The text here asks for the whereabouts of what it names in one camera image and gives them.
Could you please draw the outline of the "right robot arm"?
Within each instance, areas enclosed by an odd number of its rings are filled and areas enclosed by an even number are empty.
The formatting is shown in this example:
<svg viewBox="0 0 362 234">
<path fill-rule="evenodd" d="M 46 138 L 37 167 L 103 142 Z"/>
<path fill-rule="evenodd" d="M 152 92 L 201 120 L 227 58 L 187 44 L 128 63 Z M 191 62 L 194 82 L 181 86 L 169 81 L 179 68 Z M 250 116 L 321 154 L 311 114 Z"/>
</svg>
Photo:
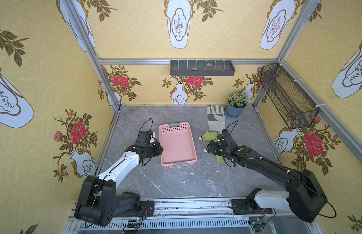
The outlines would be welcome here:
<svg viewBox="0 0 362 234">
<path fill-rule="evenodd" d="M 233 151 L 223 147 L 219 142 L 210 141 L 204 149 L 206 153 L 233 158 L 233 163 L 254 170 L 263 176 L 281 185 L 288 193 L 288 197 L 279 201 L 268 201 L 260 204 L 259 194 L 254 198 L 262 208 L 289 210 L 305 222 L 313 222 L 320 211 L 327 204 L 327 197 L 315 175 L 309 171 L 298 171 L 282 166 L 258 154 L 247 146 L 234 145 Z"/>
</svg>

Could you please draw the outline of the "pink plastic storage basket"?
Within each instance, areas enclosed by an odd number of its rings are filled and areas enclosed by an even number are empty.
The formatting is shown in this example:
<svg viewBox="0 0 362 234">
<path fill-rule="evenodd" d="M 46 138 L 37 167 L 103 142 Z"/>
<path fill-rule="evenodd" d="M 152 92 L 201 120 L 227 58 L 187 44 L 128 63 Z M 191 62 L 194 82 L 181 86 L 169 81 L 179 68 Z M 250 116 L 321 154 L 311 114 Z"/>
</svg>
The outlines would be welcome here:
<svg viewBox="0 0 362 234">
<path fill-rule="evenodd" d="M 159 126 L 160 145 L 163 148 L 163 168 L 194 165 L 197 161 L 195 144 L 188 122 L 177 122 Z"/>
</svg>

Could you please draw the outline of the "yellow shuttlecock one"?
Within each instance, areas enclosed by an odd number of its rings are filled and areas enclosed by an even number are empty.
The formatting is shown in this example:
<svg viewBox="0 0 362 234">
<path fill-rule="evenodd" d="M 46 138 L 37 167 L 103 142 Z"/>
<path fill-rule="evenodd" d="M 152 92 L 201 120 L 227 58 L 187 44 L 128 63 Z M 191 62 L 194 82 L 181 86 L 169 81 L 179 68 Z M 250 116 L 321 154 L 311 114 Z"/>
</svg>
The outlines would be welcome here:
<svg viewBox="0 0 362 234">
<path fill-rule="evenodd" d="M 199 140 L 215 141 L 217 139 L 217 136 L 218 136 L 217 132 L 206 132 L 199 137 Z"/>
</svg>

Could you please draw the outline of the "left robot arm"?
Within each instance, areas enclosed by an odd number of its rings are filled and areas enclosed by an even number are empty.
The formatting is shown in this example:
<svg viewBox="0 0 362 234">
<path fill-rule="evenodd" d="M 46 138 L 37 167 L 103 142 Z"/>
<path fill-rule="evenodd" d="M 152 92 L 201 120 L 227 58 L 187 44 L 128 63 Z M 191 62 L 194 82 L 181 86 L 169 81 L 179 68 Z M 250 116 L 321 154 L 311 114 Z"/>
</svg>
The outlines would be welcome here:
<svg viewBox="0 0 362 234">
<path fill-rule="evenodd" d="M 138 213 L 140 195 L 123 192 L 117 195 L 122 180 L 143 160 L 161 155 L 160 143 L 151 143 L 145 147 L 131 145 L 124 150 L 122 157 L 98 176 L 88 176 L 80 191 L 74 212 L 76 219 L 85 224 L 107 226 L 115 215 Z"/>
</svg>

